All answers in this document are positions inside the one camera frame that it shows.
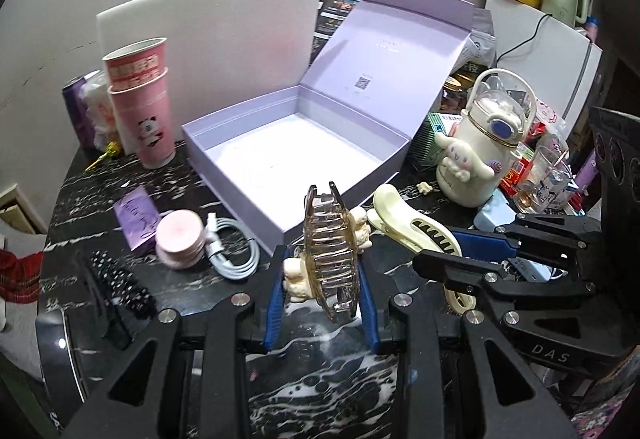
small purple box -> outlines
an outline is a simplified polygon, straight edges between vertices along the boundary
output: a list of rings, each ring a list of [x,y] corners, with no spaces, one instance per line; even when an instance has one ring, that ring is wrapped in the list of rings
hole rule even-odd
[[[473,10],[463,0],[361,0],[299,85],[183,125],[191,166],[272,253],[302,234],[311,184],[326,192],[335,182],[353,208],[398,172]]]
[[[138,186],[113,205],[122,226],[129,248],[137,255],[144,255],[153,249],[160,213],[146,193],[144,186]]]

box lid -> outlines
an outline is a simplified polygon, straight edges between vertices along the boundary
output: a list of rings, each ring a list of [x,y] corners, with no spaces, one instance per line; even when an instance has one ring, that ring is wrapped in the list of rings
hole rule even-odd
[[[465,39],[464,0],[361,0],[301,84],[412,138]]]

pink round container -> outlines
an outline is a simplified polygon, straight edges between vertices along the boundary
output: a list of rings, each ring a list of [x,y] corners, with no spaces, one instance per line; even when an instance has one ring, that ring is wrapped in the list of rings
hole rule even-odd
[[[187,269],[204,255],[206,232],[197,213],[177,210],[156,228],[156,254],[172,269]]]
[[[109,87],[113,108],[127,139],[145,168],[166,165],[175,156],[173,120],[166,93],[168,69],[144,85],[116,92]]]
[[[136,42],[107,54],[102,60],[107,66],[114,92],[150,82],[166,67],[166,38],[151,38]]]

black marble table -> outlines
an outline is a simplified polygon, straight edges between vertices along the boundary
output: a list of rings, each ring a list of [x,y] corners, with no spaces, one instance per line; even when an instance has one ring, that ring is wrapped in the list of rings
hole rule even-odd
[[[135,156],[115,160],[89,173],[82,171],[85,165],[86,158],[79,151],[58,196],[44,249],[39,311],[65,311],[73,343],[71,352],[90,393],[122,352],[101,338],[96,329],[92,298],[79,281],[74,264],[76,250],[81,249],[87,256],[96,250],[107,252],[118,266],[131,271],[149,289],[158,310],[173,307],[183,315],[206,311],[237,292],[238,284],[219,276],[206,259],[187,271],[172,271],[155,255],[134,256],[113,213],[116,200],[143,185],[159,212],[186,208],[203,220],[210,211],[229,216],[191,169],[184,144],[178,144],[175,159],[159,170],[145,170]],[[427,196],[419,194],[416,184],[421,181],[434,186],[434,191]],[[433,173],[418,174],[405,164],[392,183],[412,207],[441,223],[465,228],[471,225],[476,210],[449,202],[440,193]],[[246,242],[238,234],[222,237],[229,259],[244,262]],[[447,310],[442,285],[428,283],[415,274],[409,250],[379,231],[373,232],[371,240],[373,247],[367,253],[374,257],[379,271],[396,280],[400,291]],[[263,253],[261,266],[266,267],[269,259]],[[124,307],[118,311],[132,333],[140,332],[148,323],[136,320]],[[50,383],[55,383],[57,367],[51,355],[66,355],[67,351],[42,339],[39,346],[45,381],[49,378]],[[368,351],[359,318],[331,324],[315,301],[287,305],[274,351],[267,356],[246,358],[254,437],[388,436],[394,421],[390,408],[396,388],[396,364],[396,356],[375,356]],[[201,366],[202,355],[196,355],[192,393],[198,390]],[[55,388],[52,392],[76,390],[71,384],[68,388]],[[69,404],[64,397],[54,397],[52,401],[59,413],[73,411],[65,408]],[[198,435],[198,413],[196,405],[190,405],[189,437]]]

pink paper cup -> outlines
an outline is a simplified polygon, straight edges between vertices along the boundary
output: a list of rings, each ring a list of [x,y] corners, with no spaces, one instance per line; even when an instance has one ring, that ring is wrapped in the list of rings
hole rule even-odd
[[[168,69],[144,85],[122,91],[109,87],[120,123],[127,131],[143,167],[166,165],[175,156],[174,130],[169,96],[166,93]]]
[[[102,60],[107,66],[113,92],[127,90],[155,80],[164,72],[164,42],[166,38],[151,38],[107,54]]]

